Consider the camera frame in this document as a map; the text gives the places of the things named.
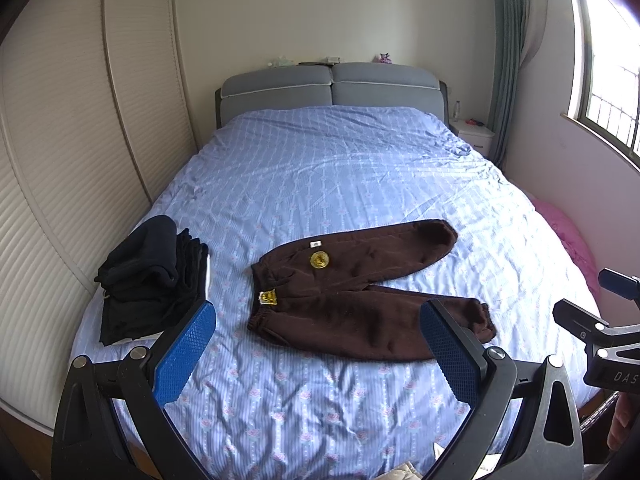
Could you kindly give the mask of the right hand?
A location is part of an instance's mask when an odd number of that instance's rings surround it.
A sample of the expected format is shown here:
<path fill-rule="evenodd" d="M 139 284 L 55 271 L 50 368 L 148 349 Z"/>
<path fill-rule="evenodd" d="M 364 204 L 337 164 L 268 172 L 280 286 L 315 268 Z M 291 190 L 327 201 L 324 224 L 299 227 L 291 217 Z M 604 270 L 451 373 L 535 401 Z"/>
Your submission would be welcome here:
<path fill-rule="evenodd" d="M 626 442 L 638 414 L 639 397 L 621 392 L 617 398 L 611 428 L 608 432 L 608 448 L 612 452 L 617 452 Z"/>

